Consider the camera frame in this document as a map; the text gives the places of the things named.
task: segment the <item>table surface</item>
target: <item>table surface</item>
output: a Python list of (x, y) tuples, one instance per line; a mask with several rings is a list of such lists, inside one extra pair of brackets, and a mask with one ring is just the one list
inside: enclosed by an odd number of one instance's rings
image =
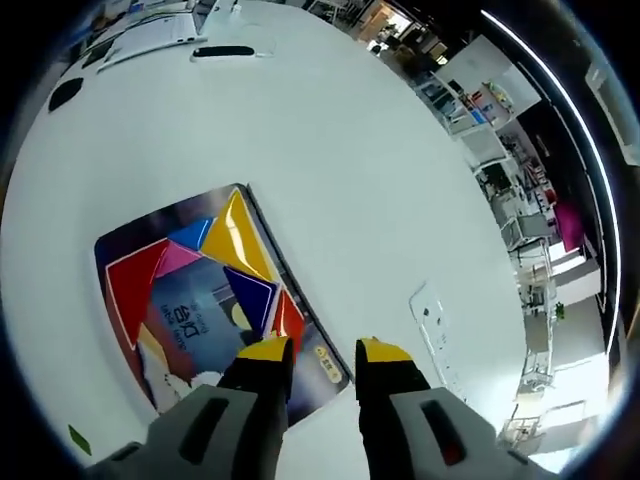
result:
[[(468, 403), (499, 426), (525, 358), (522, 312), (489, 205), (456, 144), (362, 46), (300, 10), (247, 2), (211, 44), (267, 58), (193, 63), (193, 46), (83, 76), (39, 113), (8, 188), (0, 234), (7, 332), (60, 438), (90, 464), (143, 441), (155, 411), (110, 329), (93, 256), (103, 234), (229, 183), (250, 183), (338, 350), (400, 345), (440, 384), (409, 299), (428, 281), (448, 321)], [(285, 436), (278, 478), (368, 478), (353, 388)]]

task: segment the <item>red triangle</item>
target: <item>red triangle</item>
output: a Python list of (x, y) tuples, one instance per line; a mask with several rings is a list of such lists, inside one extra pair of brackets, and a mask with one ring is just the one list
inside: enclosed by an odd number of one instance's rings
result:
[(279, 337), (288, 336), (293, 340), (294, 354), (300, 351), (302, 348), (302, 335), (304, 334), (304, 316), (300, 313), (298, 306), (285, 288), (280, 290), (272, 330)]
[(116, 310), (129, 345), (138, 341), (140, 325), (147, 316), (153, 279), (160, 261), (169, 246), (166, 238), (107, 267)]

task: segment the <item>green sticker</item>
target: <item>green sticker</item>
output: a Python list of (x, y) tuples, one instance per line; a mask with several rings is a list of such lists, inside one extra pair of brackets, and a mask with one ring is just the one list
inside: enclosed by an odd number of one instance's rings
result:
[(87, 439), (80, 435), (80, 432), (78, 432), (71, 425), (69, 425), (69, 435), (71, 435), (71, 440), (73, 440), (73, 443), (78, 445), (84, 453), (89, 456), (91, 455), (91, 445), (89, 445)]

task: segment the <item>pink triangle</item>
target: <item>pink triangle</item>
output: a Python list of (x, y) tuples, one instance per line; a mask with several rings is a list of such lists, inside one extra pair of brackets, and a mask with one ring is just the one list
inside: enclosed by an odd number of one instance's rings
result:
[(202, 255), (199, 253), (187, 250), (177, 243), (169, 241), (169, 246), (164, 253), (164, 257), (160, 260), (158, 270), (156, 270), (156, 278), (162, 277), (179, 268), (186, 267), (200, 258), (202, 258)]

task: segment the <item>blue triangle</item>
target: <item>blue triangle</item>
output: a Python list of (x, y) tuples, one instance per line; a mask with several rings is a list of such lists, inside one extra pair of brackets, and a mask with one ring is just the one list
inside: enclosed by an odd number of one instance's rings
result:
[(269, 312), (276, 297), (278, 286), (231, 267), (224, 267), (223, 270), (251, 328), (262, 335), (269, 319)]
[(204, 239), (209, 232), (209, 228), (213, 223), (212, 218), (203, 218), (191, 225), (184, 227), (182, 230), (176, 230), (168, 235), (169, 240), (176, 242), (183, 247), (187, 247), (195, 252), (200, 251), (200, 247), (204, 243)]

